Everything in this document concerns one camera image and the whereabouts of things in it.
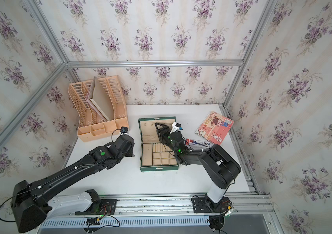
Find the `green jewelry box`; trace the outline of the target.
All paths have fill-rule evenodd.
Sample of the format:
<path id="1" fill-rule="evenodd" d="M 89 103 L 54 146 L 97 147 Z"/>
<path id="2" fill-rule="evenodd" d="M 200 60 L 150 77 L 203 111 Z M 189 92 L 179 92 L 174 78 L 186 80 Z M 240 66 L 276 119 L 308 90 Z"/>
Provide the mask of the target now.
<path id="1" fill-rule="evenodd" d="M 138 119 L 141 134 L 140 171 L 176 171 L 179 169 L 172 150 L 163 145 L 156 131 L 156 123 L 171 127 L 175 117 L 141 118 Z"/>

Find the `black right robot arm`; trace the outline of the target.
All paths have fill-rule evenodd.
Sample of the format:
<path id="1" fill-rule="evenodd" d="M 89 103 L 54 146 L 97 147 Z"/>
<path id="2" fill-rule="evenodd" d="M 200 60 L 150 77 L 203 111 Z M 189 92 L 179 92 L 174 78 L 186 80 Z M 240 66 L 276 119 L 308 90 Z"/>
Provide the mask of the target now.
<path id="1" fill-rule="evenodd" d="M 203 166 L 212 180 L 205 195 L 206 204 L 210 207 L 222 204 L 228 188 L 236 183 L 236 178 L 241 173 L 240 165 L 220 145 L 192 149 L 179 130 L 180 124 L 176 122 L 172 128 L 157 122 L 155 128 L 159 142 L 174 156 L 178 164 Z"/>

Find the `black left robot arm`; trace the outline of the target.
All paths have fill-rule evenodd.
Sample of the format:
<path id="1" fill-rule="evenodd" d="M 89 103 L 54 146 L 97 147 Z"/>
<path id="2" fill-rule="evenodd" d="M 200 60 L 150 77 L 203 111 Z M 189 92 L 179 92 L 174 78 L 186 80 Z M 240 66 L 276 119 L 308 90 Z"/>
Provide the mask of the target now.
<path id="1" fill-rule="evenodd" d="M 113 168 L 124 157 L 131 157 L 134 145 L 131 136 L 122 134 L 115 142 L 94 148 L 77 162 L 46 178 L 16 184 L 11 208 L 18 232 L 31 231 L 45 221 L 54 210 L 48 202 L 65 189 L 90 175 Z"/>

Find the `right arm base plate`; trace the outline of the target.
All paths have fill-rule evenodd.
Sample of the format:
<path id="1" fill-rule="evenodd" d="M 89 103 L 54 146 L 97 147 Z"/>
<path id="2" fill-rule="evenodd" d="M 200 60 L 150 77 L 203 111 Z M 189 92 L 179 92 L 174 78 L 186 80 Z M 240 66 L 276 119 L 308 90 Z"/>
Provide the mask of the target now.
<path id="1" fill-rule="evenodd" d="M 201 213 L 226 213 L 232 209 L 232 202 L 228 197 L 223 197 L 218 203 L 214 203 L 208 197 L 191 198 L 193 212 Z"/>

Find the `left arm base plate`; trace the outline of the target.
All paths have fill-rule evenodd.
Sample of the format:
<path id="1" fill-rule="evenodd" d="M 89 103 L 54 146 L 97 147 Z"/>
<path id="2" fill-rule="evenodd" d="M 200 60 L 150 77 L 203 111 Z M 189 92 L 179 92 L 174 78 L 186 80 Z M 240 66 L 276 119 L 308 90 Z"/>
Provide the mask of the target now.
<path id="1" fill-rule="evenodd" d="M 102 199 L 95 201 L 83 212 L 75 212 L 75 215 L 113 215 L 115 213 L 117 200 Z"/>

